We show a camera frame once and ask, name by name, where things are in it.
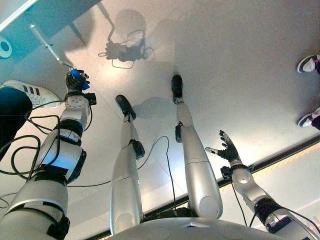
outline black cable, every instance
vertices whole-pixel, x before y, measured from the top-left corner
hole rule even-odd
[[[3,201],[7,206],[0,206],[0,209],[6,209],[9,206],[9,203],[0,197],[0,201]]]
[[[157,142],[158,142],[161,138],[167,138],[167,140],[168,140],[168,148],[167,148],[167,152],[166,152],[166,153],[167,153],[166,155],[167,155],[167,157],[168,157],[169,139],[168,139],[167,136],[161,136],[161,137],[159,137],[159,138],[154,142],[154,144],[152,145],[151,150],[150,150],[148,156],[147,156],[146,159],[144,160],[143,164],[142,164],[140,167],[137,168],[137,170],[141,169],[141,168],[146,164],[146,162],[148,161],[148,159],[149,159],[149,157],[150,157],[150,154],[151,154],[154,146],[157,144]],[[108,183],[110,183],[110,182],[111,182],[111,180],[108,180],[108,181],[105,181],[105,182],[102,182],[102,183],[98,183],[98,184],[92,184],[92,185],[73,185],[73,186],[67,186],[67,187],[68,187],[68,188],[96,187],[96,186],[101,186],[101,185],[104,185],[104,184],[108,184]]]
[[[171,170],[170,170],[169,157],[168,157],[169,139],[168,139],[167,136],[163,136],[163,137],[165,137],[167,142],[168,142],[168,147],[166,148],[165,155],[166,155],[166,161],[168,163],[168,169],[169,169],[169,174],[170,174],[171,184],[172,184],[174,210],[176,210],[177,209],[177,205],[176,205],[176,194],[175,194],[174,180],[172,178],[172,174],[171,174]]]
[[[12,193],[8,193],[8,194],[0,196],[0,201],[3,201],[3,202],[5,202],[7,204],[7,206],[0,206],[0,209],[6,209],[7,207],[9,207],[9,203],[6,200],[4,200],[3,198],[7,197],[7,196],[10,196],[10,195],[13,195],[13,194],[17,194],[17,193],[16,192],[12,192]]]
[[[16,154],[17,154],[17,152],[19,152],[20,150],[22,150],[22,149],[38,149],[37,147],[34,147],[34,146],[21,146],[21,147],[19,147],[18,149],[16,149],[13,153],[12,153],[12,156],[11,156],[11,167],[12,167],[12,169],[13,169],[13,171],[15,172],[15,173],[20,173],[19,171],[18,171],[18,169],[16,168],[16,165],[15,165],[15,156],[16,156]],[[26,176],[23,176],[23,175],[18,175],[20,178],[22,178],[22,179],[25,179],[25,180],[27,180],[28,178],[26,177]]]
[[[252,224],[254,223],[254,219],[255,219],[255,217],[257,216],[257,211],[253,214],[253,217],[252,217],[252,219],[251,219],[251,222],[250,222],[250,224],[249,224],[249,227],[251,227],[252,226]]]
[[[24,139],[24,138],[34,138],[36,139],[37,141],[37,149],[36,149],[36,153],[33,157],[33,161],[32,161],[32,165],[34,166],[36,164],[36,161],[37,161],[37,158],[38,158],[38,155],[39,155],[39,152],[40,152],[40,146],[41,146],[41,142],[40,142],[40,139],[35,136],[35,135],[24,135],[24,136],[19,136],[15,139],[12,139],[11,141],[7,142],[5,145],[3,145],[3,147],[0,149],[0,153],[2,151],[4,151],[4,149],[12,144],[13,142],[17,141],[17,140],[20,140],[20,139]],[[32,169],[30,171],[25,171],[25,172],[8,172],[8,171],[3,171],[3,170],[0,170],[0,173],[2,174],[7,174],[7,175],[24,175],[24,174],[32,174]]]
[[[232,182],[231,182],[231,186],[232,186],[232,189],[233,189],[233,192],[234,192],[234,195],[235,195],[236,201],[238,202],[239,207],[240,207],[240,209],[241,209],[242,216],[243,216],[243,220],[244,220],[244,224],[245,224],[246,226],[248,226],[248,225],[247,225],[247,221],[246,221],[246,217],[245,217],[245,213],[244,213],[244,211],[243,211],[243,209],[242,209],[242,207],[241,207],[241,204],[240,204],[240,202],[239,202],[238,196],[237,196],[237,194],[236,194],[235,187],[234,187],[234,185],[233,185],[233,183],[232,183]]]
[[[91,109],[91,105],[89,105],[90,108],[90,122],[88,124],[88,126],[85,128],[84,132],[87,131],[87,129],[90,127],[91,123],[92,123],[92,109]]]
[[[301,217],[301,218],[309,221],[311,224],[313,224],[314,227],[315,227],[315,229],[316,229],[316,230],[318,231],[318,233],[320,234],[320,229],[318,228],[318,226],[317,226],[313,221],[311,221],[309,218],[307,218],[307,217],[305,217],[305,216],[303,216],[303,215],[301,215],[301,214],[299,214],[299,213],[297,213],[297,212],[295,212],[295,211],[293,211],[293,210],[291,210],[291,209],[289,209],[289,208],[286,208],[286,207],[284,207],[284,206],[281,206],[281,205],[279,205],[279,204],[271,204],[271,203],[263,203],[263,204],[261,204],[261,206],[263,206],[263,205],[277,206],[277,207],[280,207],[280,208],[282,208],[282,209],[285,209],[285,210],[287,210],[287,211],[289,211],[289,212],[291,212],[291,213],[293,213],[293,214],[298,215],[299,217]],[[252,220],[251,220],[251,222],[250,222],[249,227],[252,226],[252,223],[253,223],[253,221],[254,221],[257,213],[258,213],[258,212],[255,212],[255,213],[254,213],[254,215],[253,215],[253,217],[252,217]]]
[[[38,108],[41,108],[41,107],[43,107],[43,106],[45,106],[45,105],[53,104],[53,103],[63,103],[63,102],[64,102],[64,100],[49,101],[49,102],[44,103],[44,104],[42,104],[42,105],[36,106],[36,107],[32,108],[31,110],[27,111],[27,112],[25,113],[25,115],[24,115],[24,118],[25,118],[25,120],[27,120],[29,123],[31,123],[32,125],[34,125],[40,132],[42,132],[43,134],[48,135],[49,133],[43,131],[41,128],[46,129],[46,130],[48,130],[48,131],[52,131],[52,129],[50,129],[50,128],[48,128],[48,127],[45,127],[45,126],[41,126],[41,125],[33,122],[32,119],[33,119],[33,118],[36,118],[36,117],[31,117],[31,118],[29,119],[29,115],[31,114],[31,112],[32,112],[33,110],[36,110],[36,109],[38,109]]]

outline robot leg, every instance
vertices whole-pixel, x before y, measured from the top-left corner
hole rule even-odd
[[[137,159],[144,156],[145,150],[139,142],[133,119],[131,113],[124,114],[121,150],[112,173],[110,203],[112,235],[140,224],[143,219]]]
[[[190,208],[202,218],[219,218],[223,204],[215,174],[184,102],[177,104],[176,139],[183,145]]]

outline sneaker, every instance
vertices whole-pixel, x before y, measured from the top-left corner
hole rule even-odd
[[[38,107],[42,104],[49,103],[52,101],[59,101],[59,97],[52,91],[47,90],[43,87],[24,83],[22,81],[9,80],[6,81],[2,87],[10,87],[24,92],[32,102],[33,107]],[[54,102],[48,105],[44,105],[44,108],[55,108],[58,107],[61,102]]]
[[[320,107],[318,107],[314,112],[309,113],[304,117],[302,117],[298,122],[298,126],[300,128],[308,127],[311,125],[312,121],[319,116],[320,116]]]
[[[320,55],[311,55],[302,59],[297,67],[298,73],[308,73],[317,69],[320,64]]]

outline robot finger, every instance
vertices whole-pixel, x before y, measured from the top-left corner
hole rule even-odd
[[[216,155],[218,155],[218,151],[219,151],[219,150],[211,148],[211,147],[206,147],[205,150],[209,153],[216,154]]]

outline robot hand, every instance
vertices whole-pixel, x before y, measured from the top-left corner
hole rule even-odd
[[[69,92],[82,91],[84,86],[90,82],[87,81],[89,76],[83,70],[77,70],[79,76],[75,76],[72,71],[68,72],[65,77],[65,84]]]
[[[225,142],[225,143],[222,143],[222,146],[224,146],[226,149],[217,150],[211,147],[206,147],[205,150],[209,153],[216,154],[223,159],[227,159],[229,162],[234,160],[240,160],[238,151],[234,143],[231,141],[230,137],[222,130],[220,130],[219,134],[221,136],[220,139]]]

